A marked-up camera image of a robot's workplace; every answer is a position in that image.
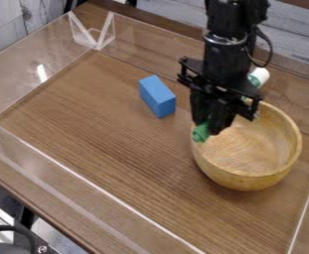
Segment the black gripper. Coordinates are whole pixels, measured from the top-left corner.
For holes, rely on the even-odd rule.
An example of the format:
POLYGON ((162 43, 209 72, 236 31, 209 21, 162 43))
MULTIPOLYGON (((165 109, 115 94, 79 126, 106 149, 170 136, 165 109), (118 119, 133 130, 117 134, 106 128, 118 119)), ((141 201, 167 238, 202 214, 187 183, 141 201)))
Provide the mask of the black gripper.
POLYGON ((210 134, 218 135, 232 126, 237 115, 252 121, 261 101, 258 88, 248 78, 234 84, 220 84, 204 74, 201 60, 179 58, 178 81, 190 88, 191 116, 197 126, 210 119, 210 134))

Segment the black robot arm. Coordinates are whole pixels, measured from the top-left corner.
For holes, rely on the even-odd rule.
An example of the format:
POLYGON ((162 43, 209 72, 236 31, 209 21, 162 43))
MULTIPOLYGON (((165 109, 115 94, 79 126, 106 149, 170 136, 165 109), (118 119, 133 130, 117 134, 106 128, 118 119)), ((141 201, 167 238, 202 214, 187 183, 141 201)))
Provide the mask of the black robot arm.
POLYGON ((253 120, 261 95, 249 68, 266 67, 253 59, 256 40, 266 36, 268 0, 205 0, 208 27, 204 57, 179 58, 178 81, 190 89, 193 140, 204 143, 240 116, 253 120))

